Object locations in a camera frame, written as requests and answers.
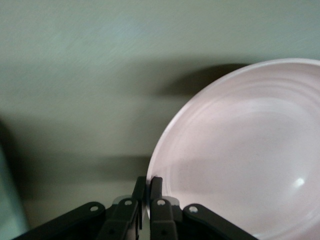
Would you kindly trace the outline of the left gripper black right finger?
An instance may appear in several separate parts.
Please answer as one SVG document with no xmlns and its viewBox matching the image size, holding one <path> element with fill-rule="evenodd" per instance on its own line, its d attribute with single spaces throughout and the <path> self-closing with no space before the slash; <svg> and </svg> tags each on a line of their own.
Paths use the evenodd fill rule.
<svg viewBox="0 0 320 240">
<path fill-rule="evenodd" d="M 176 198 L 162 195 L 163 179 L 149 185 L 150 238 L 152 240 L 255 240 L 252 234 L 205 206 L 180 207 Z"/>
</svg>

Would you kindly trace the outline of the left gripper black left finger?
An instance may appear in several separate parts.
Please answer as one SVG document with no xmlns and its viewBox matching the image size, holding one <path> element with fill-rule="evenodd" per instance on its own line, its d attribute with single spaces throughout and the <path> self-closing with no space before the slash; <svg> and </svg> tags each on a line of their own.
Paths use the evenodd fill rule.
<svg viewBox="0 0 320 240">
<path fill-rule="evenodd" d="M 26 240 L 137 240 L 142 228 L 146 177 L 139 176 L 132 195 L 106 208 L 88 202 L 24 234 Z"/>
</svg>

